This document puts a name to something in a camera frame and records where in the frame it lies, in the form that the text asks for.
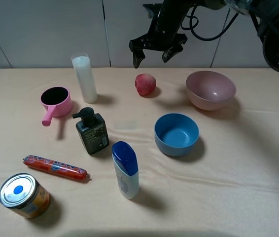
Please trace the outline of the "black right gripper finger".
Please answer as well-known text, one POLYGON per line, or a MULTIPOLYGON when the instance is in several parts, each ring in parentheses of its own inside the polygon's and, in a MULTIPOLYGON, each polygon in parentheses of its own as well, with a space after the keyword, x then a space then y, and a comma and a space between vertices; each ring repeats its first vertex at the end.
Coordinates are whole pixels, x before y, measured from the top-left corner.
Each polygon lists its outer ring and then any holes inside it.
POLYGON ((137 69, 140 66, 143 59, 145 59, 145 54, 143 50, 133 51, 133 66, 135 69, 137 69))

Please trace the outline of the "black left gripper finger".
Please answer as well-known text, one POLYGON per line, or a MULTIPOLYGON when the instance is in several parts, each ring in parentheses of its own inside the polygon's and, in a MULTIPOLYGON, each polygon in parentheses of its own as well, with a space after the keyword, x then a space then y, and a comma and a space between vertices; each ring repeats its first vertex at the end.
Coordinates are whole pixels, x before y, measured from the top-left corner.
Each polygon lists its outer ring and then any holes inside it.
POLYGON ((163 52, 162 60, 164 63, 167 63, 172 57, 183 51, 181 44, 177 44, 170 49, 163 52))

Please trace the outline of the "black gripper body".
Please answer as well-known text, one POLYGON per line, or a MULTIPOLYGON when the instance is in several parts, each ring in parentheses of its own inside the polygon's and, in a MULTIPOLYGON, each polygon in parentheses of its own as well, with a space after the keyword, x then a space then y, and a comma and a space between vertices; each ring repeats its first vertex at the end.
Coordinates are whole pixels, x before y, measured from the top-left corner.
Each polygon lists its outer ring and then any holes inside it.
POLYGON ((192 6, 192 1, 165 0, 162 3, 146 3, 142 6, 152 21, 146 34, 129 42, 130 50, 181 52, 187 36, 179 34, 178 30, 192 6))

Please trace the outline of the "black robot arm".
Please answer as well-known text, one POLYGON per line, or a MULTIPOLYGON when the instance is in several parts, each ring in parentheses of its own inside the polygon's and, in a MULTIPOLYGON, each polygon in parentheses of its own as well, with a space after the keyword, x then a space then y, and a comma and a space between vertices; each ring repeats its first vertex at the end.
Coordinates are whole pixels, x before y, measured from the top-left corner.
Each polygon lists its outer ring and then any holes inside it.
POLYGON ((241 14, 250 16, 263 44, 263 55, 267 64, 279 72, 279 0, 165 0, 158 4, 144 4, 143 7, 152 21, 146 34, 129 42, 129 49, 133 53, 133 66, 136 69, 145 59, 144 50, 163 52, 164 63, 182 52, 187 36, 178 33, 179 29, 190 31, 199 40, 213 41, 225 34, 241 14), (211 10, 227 6, 236 13, 218 35, 204 38, 194 31, 199 23, 194 15, 199 6, 211 10))

